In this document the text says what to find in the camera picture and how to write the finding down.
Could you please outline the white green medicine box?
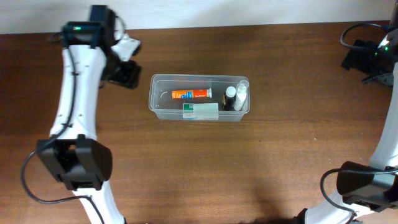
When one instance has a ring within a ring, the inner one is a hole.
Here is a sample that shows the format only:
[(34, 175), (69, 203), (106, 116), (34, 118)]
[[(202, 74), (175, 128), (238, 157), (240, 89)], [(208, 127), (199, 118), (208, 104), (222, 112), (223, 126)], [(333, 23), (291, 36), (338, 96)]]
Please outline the white green medicine box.
[(218, 120), (217, 103), (184, 103), (183, 119), (188, 120)]

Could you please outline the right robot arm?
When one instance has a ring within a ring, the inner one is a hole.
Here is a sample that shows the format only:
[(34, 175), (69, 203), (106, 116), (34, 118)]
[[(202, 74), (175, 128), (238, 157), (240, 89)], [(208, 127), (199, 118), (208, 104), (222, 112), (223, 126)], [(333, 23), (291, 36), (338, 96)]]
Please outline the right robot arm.
[(290, 223), (357, 223), (358, 218), (386, 209), (397, 209), (397, 8), (387, 26), (380, 27), (386, 36), (380, 43), (344, 41), (349, 48), (341, 66), (356, 69), (367, 77), (363, 84), (378, 82), (392, 88), (392, 97), (381, 138), (368, 165), (347, 161), (326, 171), (320, 179), (324, 201), (303, 209)]

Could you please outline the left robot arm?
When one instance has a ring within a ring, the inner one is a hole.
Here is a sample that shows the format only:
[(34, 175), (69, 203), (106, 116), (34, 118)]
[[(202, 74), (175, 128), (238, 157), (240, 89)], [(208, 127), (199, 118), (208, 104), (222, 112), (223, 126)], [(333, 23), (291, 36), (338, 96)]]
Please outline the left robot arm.
[(48, 139), (37, 141), (34, 155), (52, 177), (79, 200), (92, 223), (125, 223), (110, 186), (113, 157), (97, 140), (98, 92), (107, 83), (133, 89), (141, 67), (132, 57), (140, 40), (106, 5), (93, 5), (87, 21), (70, 21), (61, 29), (63, 78), (60, 101)]

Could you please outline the dark bottle white cap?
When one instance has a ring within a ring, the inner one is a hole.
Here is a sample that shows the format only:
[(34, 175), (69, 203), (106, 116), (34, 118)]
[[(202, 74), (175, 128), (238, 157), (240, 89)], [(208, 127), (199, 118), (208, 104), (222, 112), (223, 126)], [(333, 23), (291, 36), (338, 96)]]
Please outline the dark bottle white cap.
[(227, 87), (223, 95), (223, 109), (225, 111), (231, 111), (236, 99), (236, 88), (233, 86)]

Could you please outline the orange effervescent tablet tube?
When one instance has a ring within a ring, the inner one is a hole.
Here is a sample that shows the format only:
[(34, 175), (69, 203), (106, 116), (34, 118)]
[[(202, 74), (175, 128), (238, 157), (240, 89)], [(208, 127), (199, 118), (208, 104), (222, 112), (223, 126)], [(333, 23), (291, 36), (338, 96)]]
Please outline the orange effervescent tablet tube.
[(201, 90), (173, 90), (172, 99), (194, 99), (194, 98), (211, 98), (212, 90), (201, 89)]

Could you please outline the white squeeze bottle clear cap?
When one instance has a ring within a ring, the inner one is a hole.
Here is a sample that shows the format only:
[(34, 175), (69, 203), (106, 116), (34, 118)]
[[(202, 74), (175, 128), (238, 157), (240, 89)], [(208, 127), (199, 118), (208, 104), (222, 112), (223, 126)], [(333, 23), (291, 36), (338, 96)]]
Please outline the white squeeze bottle clear cap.
[(249, 82), (241, 80), (236, 86), (236, 99), (233, 105), (235, 111), (240, 111), (248, 95)]

